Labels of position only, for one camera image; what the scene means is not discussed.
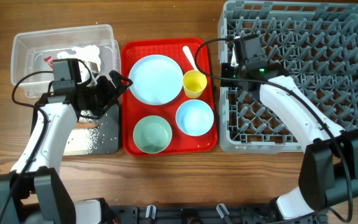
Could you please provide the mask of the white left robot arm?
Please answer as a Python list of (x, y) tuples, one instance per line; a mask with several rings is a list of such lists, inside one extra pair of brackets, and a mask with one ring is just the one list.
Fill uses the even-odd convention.
[(119, 223), (104, 198), (74, 202), (59, 170), (82, 111), (100, 119), (133, 84), (115, 70), (81, 77), (77, 58), (54, 60), (48, 90), (33, 110), (29, 142), (7, 174), (0, 174), (0, 223)]

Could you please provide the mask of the yellow plastic cup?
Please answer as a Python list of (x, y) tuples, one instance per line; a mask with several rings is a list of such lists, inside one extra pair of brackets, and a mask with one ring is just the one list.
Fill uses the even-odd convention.
[(183, 76), (185, 95), (191, 99), (200, 97), (207, 84), (206, 75), (198, 70), (190, 70)]

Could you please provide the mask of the light blue bowl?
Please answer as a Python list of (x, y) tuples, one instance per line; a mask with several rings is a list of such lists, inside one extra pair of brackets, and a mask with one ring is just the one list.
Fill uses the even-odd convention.
[(175, 121), (186, 135), (202, 136), (213, 127), (214, 113), (204, 101), (187, 100), (178, 107)]

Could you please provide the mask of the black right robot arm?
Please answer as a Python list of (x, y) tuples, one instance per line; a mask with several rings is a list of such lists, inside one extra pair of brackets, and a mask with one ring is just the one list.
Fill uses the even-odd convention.
[(272, 110), (301, 146), (298, 186), (274, 199), (281, 220), (294, 221), (358, 197), (358, 129), (346, 131), (324, 115), (279, 63), (268, 63), (257, 34), (229, 40), (234, 60), (222, 65), (226, 83)]

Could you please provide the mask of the mint green bowl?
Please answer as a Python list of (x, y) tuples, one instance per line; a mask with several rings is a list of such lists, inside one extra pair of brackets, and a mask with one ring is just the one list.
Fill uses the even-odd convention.
[(142, 152), (158, 154), (170, 145), (173, 133), (166, 119), (150, 115), (139, 120), (132, 136), (135, 145)]

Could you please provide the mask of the white plastic spoon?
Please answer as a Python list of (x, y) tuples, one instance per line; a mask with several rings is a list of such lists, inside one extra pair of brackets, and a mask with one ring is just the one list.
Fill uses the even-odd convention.
[(194, 70), (198, 70), (196, 64), (195, 64), (195, 60), (194, 57), (191, 53), (191, 50), (189, 48), (189, 46), (185, 45), (182, 48), (183, 53), (185, 54), (186, 58), (188, 59), (188, 61), (190, 62), (191, 66), (193, 67)]

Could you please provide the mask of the brown bread stick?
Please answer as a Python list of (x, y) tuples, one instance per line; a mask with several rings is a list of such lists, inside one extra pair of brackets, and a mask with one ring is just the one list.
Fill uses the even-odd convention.
[(99, 127), (98, 123), (78, 122), (75, 126), (75, 129), (94, 129), (98, 127)]

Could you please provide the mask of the white napkin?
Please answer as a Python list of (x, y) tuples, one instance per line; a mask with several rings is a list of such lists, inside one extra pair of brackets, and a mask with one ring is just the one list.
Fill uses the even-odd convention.
[(85, 47), (72, 47), (69, 50), (57, 54), (57, 59), (77, 58), (88, 62), (95, 62), (98, 64), (99, 71), (101, 69), (101, 59), (99, 57), (100, 49), (96, 45), (87, 45)]

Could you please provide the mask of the red snack wrapper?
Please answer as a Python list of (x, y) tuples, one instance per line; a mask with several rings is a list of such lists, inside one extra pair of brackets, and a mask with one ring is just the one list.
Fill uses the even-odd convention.
[(46, 62), (51, 68), (53, 68), (53, 61), (54, 61), (54, 58), (51, 56), (44, 58), (44, 62)]

